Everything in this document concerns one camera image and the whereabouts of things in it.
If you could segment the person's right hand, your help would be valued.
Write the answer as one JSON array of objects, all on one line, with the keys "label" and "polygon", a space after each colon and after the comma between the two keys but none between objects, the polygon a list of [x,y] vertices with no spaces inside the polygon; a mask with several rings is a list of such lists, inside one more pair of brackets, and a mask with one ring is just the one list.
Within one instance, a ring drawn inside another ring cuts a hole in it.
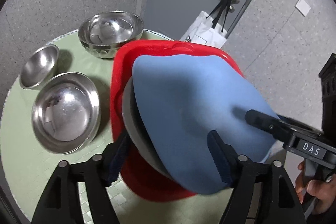
[{"label": "person's right hand", "polygon": [[335,211],[335,174],[333,174],[329,182],[320,180],[311,180],[307,184],[303,183],[305,162],[302,161],[298,165],[301,173],[295,180],[295,191],[298,195],[300,203],[303,202],[306,193],[315,197],[318,202],[313,210],[314,214],[322,214],[328,211]]}]

